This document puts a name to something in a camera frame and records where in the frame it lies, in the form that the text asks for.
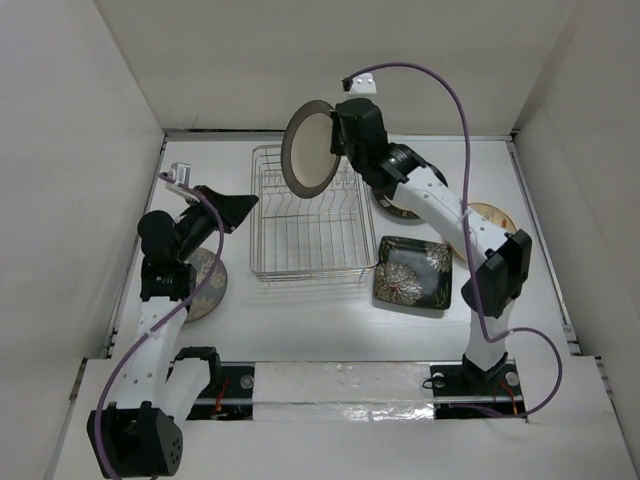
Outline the silver rimmed round plate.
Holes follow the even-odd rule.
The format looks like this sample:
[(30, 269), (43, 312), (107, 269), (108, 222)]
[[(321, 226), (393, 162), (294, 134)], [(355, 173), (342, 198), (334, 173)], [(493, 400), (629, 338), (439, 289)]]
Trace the silver rimmed round plate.
[(323, 100), (303, 104), (284, 132), (280, 164), (287, 187), (297, 197), (311, 199), (333, 180), (340, 157), (330, 151), (332, 106)]

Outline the black rimmed beige plate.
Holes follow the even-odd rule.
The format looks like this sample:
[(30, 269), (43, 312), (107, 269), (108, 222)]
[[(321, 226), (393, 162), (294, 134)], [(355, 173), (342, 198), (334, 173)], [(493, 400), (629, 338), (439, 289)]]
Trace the black rimmed beige plate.
[(443, 174), (431, 164), (417, 166), (400, 179), (389, 178), (372, 192), (396, 210), (411, 212), (415, 217), (443, 233), (453, 225), (445, 206), (451, 206), (456, 196), (449, 190)]

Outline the grey snowflake deer plate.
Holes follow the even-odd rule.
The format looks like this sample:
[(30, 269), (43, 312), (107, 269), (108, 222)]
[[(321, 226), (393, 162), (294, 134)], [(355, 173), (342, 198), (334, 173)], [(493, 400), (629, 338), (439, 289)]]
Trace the grey snowflake deer plate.
[[(188, 262), (196, 269), (196, 285), (200, 285), (214, 265), (216, 255), (206, 248), (197, 248)], [(185, 323), (194, 323), (211, 314), (221, 303), (228, 286), (228, 273), (224, 263), (219, 260), (208, 282), (195, 296), (189, 307)]]

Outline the wire dish rack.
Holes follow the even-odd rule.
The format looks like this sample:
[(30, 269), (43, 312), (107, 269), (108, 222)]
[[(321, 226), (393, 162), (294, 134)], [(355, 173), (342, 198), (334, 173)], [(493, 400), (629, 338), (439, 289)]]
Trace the wire dish rack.
[(343, 159), (328, 188), (311, 199), (285, 183), (280, 147), (252, 151), (250, 269), (264, 283), (359, 282), (378, 262), (368, 187)]

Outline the black square floral plate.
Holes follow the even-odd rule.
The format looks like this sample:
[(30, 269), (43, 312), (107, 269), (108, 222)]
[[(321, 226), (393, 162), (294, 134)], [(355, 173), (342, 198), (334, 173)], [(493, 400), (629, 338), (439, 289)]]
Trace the black square floral plate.
[(446, 243), (383, 236), (373, 303), (384, 309), (443, 312), (452, 303), (453, 254)]

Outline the cream bird pattern plate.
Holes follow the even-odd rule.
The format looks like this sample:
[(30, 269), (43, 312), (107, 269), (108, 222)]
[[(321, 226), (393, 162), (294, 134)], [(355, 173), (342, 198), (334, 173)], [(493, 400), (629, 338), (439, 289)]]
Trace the cream bird pattern plate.
[[(470, 203), (469, 208), (476, 211), (484, 220), (501, 227), (507, 233), (515, 234), (517, 232), (517, 228), (510, 217), (497, 207), (486, 203)], [(462, 222), (460, 205), (445, 206), (444, 210), (458, 223)], [(436, 243), (432, 247), (426, 248), (425, 252), (431, 257), (431, 263), (436, 270), (447, 271), (448, 267), (439, 267), (439, 264), (450, 263), (453, 256), (462, 261), (465, 260), (465, 257), (458, 253), (449, 242), (444, 244)]]

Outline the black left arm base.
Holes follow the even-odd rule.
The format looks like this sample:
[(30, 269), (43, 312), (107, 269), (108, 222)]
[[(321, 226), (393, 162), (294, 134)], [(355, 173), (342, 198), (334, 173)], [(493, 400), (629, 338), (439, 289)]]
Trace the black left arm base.
[(198, 359), (207, 364), (208, 385), (192, 406), (187, 419), (240, 421), (253, 418), (253, 388), (255, 364), (250, 362), (222, 362), (214, 347), (182, 348), (172, 361), (170, 377), (178, 361)]

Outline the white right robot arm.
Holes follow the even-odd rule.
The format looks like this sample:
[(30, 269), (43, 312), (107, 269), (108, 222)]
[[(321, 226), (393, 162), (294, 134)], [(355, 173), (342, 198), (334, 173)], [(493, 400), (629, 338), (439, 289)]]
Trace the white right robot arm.
[(348, 158), (366, 184), (416, 214), (467, 261), (461, 289), (471, 309), (462, 381), (484, 393), (498, 381), (507, 359), (505, 339), (513, 302), (529, 276), (532, 239), (510, 233), (464, 203), (424, 158), (387, 137), (380, 109), (369, 99), (337, 104), (331, 150)]

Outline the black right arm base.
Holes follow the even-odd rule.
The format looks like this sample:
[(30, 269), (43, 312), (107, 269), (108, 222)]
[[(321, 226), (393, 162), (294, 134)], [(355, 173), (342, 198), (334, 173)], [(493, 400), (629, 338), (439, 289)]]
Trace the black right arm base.
[(422, 388), (432, 393), (437, 420), (517, 417), (526, 411), (514, 360), (484, 372), (466, 358), (429, 366)]

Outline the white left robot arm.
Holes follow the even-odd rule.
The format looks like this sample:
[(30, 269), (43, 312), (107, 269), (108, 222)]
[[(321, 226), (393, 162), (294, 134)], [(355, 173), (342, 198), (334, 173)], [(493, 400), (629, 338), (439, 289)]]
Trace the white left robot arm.
[(209, 281), (197, 276), (188, 259), (212, 233), (233, 233), (258, 198), (223, 195), (203, 185), (178, 190), (188, 203), (179, 218), (154, 210), (138, 222), (143, 260), (137, 338), (87, 421), (106, 479), (174, 475), (183, 455), (182, 427), (196, 399), (225, 388), (215, 348), (175, 348), (193, 300)]

